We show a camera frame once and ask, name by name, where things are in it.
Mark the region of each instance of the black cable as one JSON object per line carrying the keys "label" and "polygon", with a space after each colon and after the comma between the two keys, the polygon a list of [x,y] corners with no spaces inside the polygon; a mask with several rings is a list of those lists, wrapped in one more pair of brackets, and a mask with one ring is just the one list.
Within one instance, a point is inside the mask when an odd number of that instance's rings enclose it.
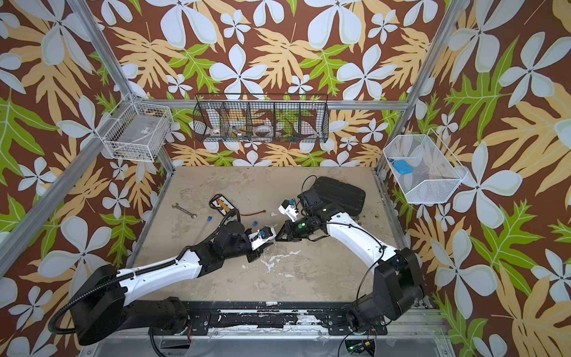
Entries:
{"label": "black cable", "polygon": [[309,180],[310,177],[315,177],[315,181],[313,182],[313,184],[315,184],[315,182],[317,181],[317,176],[315,175],[309,175],[305,178],[305,180],[303,181],[303,183],[301,184],[301,192],[303,192],[303,186],[305,186],[305,183],[307,182],[307,180]]}
{"label": "black cable", "polygon": [[337,349],[337,357],[339,357],[339,352],[341,352],[341,345],[343,344],[343,342],[345,342],[346,338],[349,337],[350,334],[352,334],[353,331],[350,331],[342,340],[341,343],[339,344],[339,348]]}
{"label": "black cable", "polygon": [[176,260],[173,259],[173,260],[170,260],[166,263],[162,263],[162,264],[155,265],[155,266],[152,266],[149,268],[141,269],[141,270],[136,271],[136,272],[130,272],[129,274],[125,274],[125,275],[121,275],[119,277],[112,278],[112,279],[104,282],[103,284],[95,286],[94,288],[80,294],[76,298],[72,298],[67,304],[65,304],[61,309],[59,309],[58,312],[56,312],[54,314],[54,316],[52,316],[51,320],[48,322],[47,329],[52,334],[56,334],[56,335],[74,334],[75,328],[59,328],[58,326],[56,326],[56,324],[58,323],[58,320],[60,317],[64,316],[64,314],[66,312],[68,312],[69,309],[74,307],[80,301],[86,299],[87,297],[91,296],[92,294],[94,294],[94,293],[98,292],[99,290],[102,290],[108,286],[117,284],[119,282],[122,282],[123,280],[134,278],[136,275],[143,275],[143,274],[146,274],[146,273],[151,272],[151,271],[166,268],[166,267],[171,266],[175,263],[176,263]]}
{"label": "black cable", "polygon": [[156,355],[159,357],[166,357],[165,355],[163,355],[163,353],[159,350],[159,348],[156,346],[155,343],[155,337],[152,334],[152,327],[149,327],[148,329],[148,334],[151,337],[151,347],[152,349],[155,351]]}
{"label": "black cable", "polygon": [[385,255],[385,246],[383,246],[381,244],[381,247],[383,248],[383,252],[381,253],[381,257],[379,259],[377,259],[375,262],[373,262],[373,265],[371,265],[369,267],[369,269],[367,269],[367,272],[365,273],[365,275],[363,275],[363,279],[361,280],[361,283],[359,284],[359,288],[357,289],[357,298],[355,299],[355,305],[357,305],[359,303],[359,292],[361,291],[361,286],[363,285],[363,283],[365,282],[365,278],[367,277],[367,274],[369,274],[369,271],[375,266],[375,264],[383,258],[383,256]]}
{"label": "black cable", "polygon": [[330,235],[325,234],[325,235],[322,235],[322,236],[319,237],[319,238],[316,238],[316,239],[307,238],[307,240],[310,241],[310,242],[317,242],[318,240],[323,239],[323,238],[327,238],[327,237],[329,237],[329,236],[330,236]]}
{"label": "black cable", "polygon": [[371,233],[365,231],[363,228],[361,228],[361,227],[359,227],[359,226],[354,226],[354,225],[349,224],[349,223],[339,223],[339,222],[326,222],[325,224],[337,224],[337,225],[339,225],[339,226],[347,226],[347,227],[350,227],[350,228],[358,229],[358,230],[360,230],[360,231],[363,231],[363,232],[367,233],[368,236],[370,236],[371,238],[373,238],[373,240],[375,241],[375,243],[378,243],[378,244],[380,244],[380,245],[382,246],[380,240],[376,239],[374,235],[372,235]]}

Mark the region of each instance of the black case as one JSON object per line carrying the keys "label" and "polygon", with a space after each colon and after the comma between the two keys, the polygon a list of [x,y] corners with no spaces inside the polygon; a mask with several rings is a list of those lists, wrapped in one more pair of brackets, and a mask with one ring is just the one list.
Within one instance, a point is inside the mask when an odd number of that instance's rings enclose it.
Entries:
{"label": "black case", "polygon": [[358,216],[363,210],[365,191],[352,184],[322,176],[312,188],[324,202],[338,204],[350,216]]}

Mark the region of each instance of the blue object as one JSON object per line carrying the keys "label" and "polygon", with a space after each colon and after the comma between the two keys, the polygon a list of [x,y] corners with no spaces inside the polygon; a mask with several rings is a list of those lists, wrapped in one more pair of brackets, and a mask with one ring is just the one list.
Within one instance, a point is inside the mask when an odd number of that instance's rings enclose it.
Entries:
{"label": "blue object", "polygon": [[410,174],[412,172],[412,167],[405,160],[398,160],[393,163],[393,167],[396,172],[401,175]]}

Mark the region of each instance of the floral wallpaper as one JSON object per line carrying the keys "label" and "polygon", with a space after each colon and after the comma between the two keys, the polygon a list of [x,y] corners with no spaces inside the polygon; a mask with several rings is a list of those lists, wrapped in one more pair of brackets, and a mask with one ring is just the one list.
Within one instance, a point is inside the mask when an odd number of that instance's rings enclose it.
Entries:
{"label": "floral wallpaper", "polygon": [[[140,97],[211,93],[239,99],[236,93],[253,93],[243,98],[296,94],[309,100],[327,94],[330,101],[405,100],[448,5],[443,0],[88,3]],[[325,143],[201,143],[194,138],[192,110],[173,115],[167,151],[176,165],[374,166],[398,112],[333,111]],[[259,118],[258,124],[264,121]],[[290,121],[284,113],[278,126]]]}
{"label": "floral wallpaper", "polygon": [[332,100],[399,100],[416,79],[448,1],[103,0],[89,5],[141,97],[310,92]]}
{"label": "floral wallpaper", "polygon": [[406,129],[436,130],[468,177],[449,202],[412,205],[383,170],[457,356],[571,351],[570,13],[471,1]]}
{"label": "floral wallpaper", "polygon": [[[64,0],[0,0],[0,246],[119,95]],[[47,322],[99,266],[125,264],[164,181],[160,163],[99,155],[0,278],[0,355],[75,356]],[[70,317],[63,324],[71,324]]]}

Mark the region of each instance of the concrete floor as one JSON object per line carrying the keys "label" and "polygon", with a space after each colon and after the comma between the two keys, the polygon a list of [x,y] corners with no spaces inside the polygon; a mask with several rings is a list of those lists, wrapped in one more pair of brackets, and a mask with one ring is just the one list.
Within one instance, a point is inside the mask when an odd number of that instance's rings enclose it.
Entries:
{"label": "concrete floor", "polygon": [[[216,193],[223,194],[240,212],[267,211],[242,217],[246,228],[257,221],[257,228],[268,225],[279,231],[287,217],[278,212],[278,206],[284,199],[297,197],[303,180],[309,175],[332,177],[363,189],[367,197],[357,221],[377,238],[396,245],[370,168],[180,167],[136,257],[135,266],[178,255],[184,246],[198,243],[212,233],[222,218],[208,206],[208,200]],[[305,189],[313,180],[308,180]],[[172,208],[174,203],[198,217],[191,219]],[[207,223],[208,216],[213,219]],[[313,238],[322,234],[318,231]],[[252,263],[248,263],[245,256],[227,259],[222,268],[208,275],[172,284],[144,298],[353,301],[367,268],[334,238],[317,242],[276,242]],[[361,291],[369,293],[371,289],[372,274],[369,274]]]}

